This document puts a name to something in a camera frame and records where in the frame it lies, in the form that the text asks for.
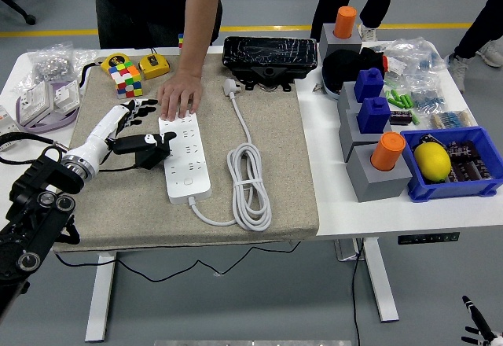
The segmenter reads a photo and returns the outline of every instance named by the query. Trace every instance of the gray floor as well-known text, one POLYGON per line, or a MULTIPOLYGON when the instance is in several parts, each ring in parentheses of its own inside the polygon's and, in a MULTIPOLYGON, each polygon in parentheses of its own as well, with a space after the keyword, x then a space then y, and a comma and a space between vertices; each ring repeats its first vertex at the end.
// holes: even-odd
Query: gray floor
MULTIPOLYGON (((94 29, 93 0, 17 0, 38 23, 27 26, 0 4, 0 31, 94 29)), ((222 0, 223 25, 310 24, 317 0, 222 0)), ((472 22, 486 0, 394 0, 386 24, 472 22)), ((351 0, 360 9, 365 0, 351 0)), ((442 55, 464 30, 379 31, 380 39, 423 36, 442 55)), ((306 37, 308 32, 289 33, 306 37)), ((226 34, 222 33, 219 42, 226 34)), ((0 38, 4 85, 16 58, 30 49, 72 40, 98 48, 97 37, 0 38)), ((501 70, 480 59, 470 65, 465 99, 478 122, 503 150, 499 120, 501 70)), ((495 329, 501 323, 502 229, 465 230, 458 242, 397 245, 380 239, 400 321, 382 324, 374 304, 369 273, 358 265, 356 297, 362 345, 462 344, 471 325, 461 301, 475 301, 495 329)), ((267 245, 289 249, 287 243, 267 245)), ((247 246, 157 249, 121 253, 124 262, 153 278, 162 278, 195 260, 225 270, 247 246)), ((67 257, 93 262, 93 254, 67 257)), ((153 345, 155 340, 351 340, 353 263, 338 263, 330 241, 303 242, 292 254, 253 251, 226 276, 199 265, 164 283, 152 284, 117 267, 106 344, 153 345)), ((49 256, 31 278, 27 295, 14 304, 0 326, 1 345, 81 345, 93 288, 93 268, 71 269, 49 256)))

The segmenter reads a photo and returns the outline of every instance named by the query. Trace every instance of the coiled white cable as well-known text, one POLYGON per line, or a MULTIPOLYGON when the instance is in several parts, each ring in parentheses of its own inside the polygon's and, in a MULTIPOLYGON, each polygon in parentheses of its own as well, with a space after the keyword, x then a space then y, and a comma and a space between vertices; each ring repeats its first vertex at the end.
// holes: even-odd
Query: coiled white cable
POLYGON ((230 97, 234 110, 246 134, 248 142, 240 144, 236 149, 227 153, 227 166, 233 178, 233 214, 234 220, 228 222, 216 222, 202 215, 197 209, 194 197, 189 198, 189 206, 194 213, 207 224, 212 226, 231 226, 238 223, 245 230, 263 231, 266 230, 272 219, 269 197, 262 179, 262 158, 260 151, 252 144, 252 137, 244 122, 239 108, 237 107, 235 93, 239 90, 232 79, 227 79, 224 85, 224 93, 230 97), (246 160, 246 175, 241 172, 241 161, 246 160), (248 197, 245 198, 244 191, 248 190, 248 197), (259 209, 252 208, 253 196, 257 193, 259 209))

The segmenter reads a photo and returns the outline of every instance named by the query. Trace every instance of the sneaker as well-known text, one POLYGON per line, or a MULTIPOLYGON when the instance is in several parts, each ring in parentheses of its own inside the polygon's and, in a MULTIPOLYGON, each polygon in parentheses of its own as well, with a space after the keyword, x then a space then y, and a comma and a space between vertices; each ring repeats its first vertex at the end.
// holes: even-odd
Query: sneaker
POLYGON ((466 75, 466 70, 468 69, 468 64, 473 58, 463 58, 453 53, 449 55, 446 59, 449 65, 449 73, 453 76, 453 80, 456 83, 457 89, 463 94, 464 93, 464 76, 466 75))
POLYGON ((500 68, 503 65, 503 56, 494 47, 494 41, 489 41, 477 51, 484 63, 490 67, 500 68))
POLYGON ((362 42, 375 42, 377 40, 376 29, 366 28, 364 24, 358 25, 358 33, 362 37, 362 42))

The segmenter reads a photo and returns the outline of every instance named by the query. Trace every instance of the plug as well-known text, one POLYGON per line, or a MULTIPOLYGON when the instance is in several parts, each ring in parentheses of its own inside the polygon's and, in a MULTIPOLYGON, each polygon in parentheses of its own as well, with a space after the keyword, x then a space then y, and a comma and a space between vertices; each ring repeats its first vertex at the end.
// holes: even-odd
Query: plug
POLYGON ((223 83, 223 93, 229 97, 231 92, 234 94, 239 93, 241 92, 241 87, 239 84, 236 84, 236 80, 226 79, 223 83))

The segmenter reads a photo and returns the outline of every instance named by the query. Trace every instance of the yellow device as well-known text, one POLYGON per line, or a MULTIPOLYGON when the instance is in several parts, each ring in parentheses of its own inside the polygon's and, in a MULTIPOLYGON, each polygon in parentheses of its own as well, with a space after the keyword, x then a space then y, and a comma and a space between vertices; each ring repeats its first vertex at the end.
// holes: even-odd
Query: yellow device
POLYGON ((152 53, 143 57, 138 66, 143 72, 145 80, 153 79, 170 71, 170 65, 166 58, 158 53, 152 53))
POLYGON ((124 64, 128 61, 131 61, 127 55, 123 53, 113 53, 109 57, 107 57, 100 66, 103 68, 103 71, 108 73, 108 69, 111 67, 115 67, 119 64, 124 64))

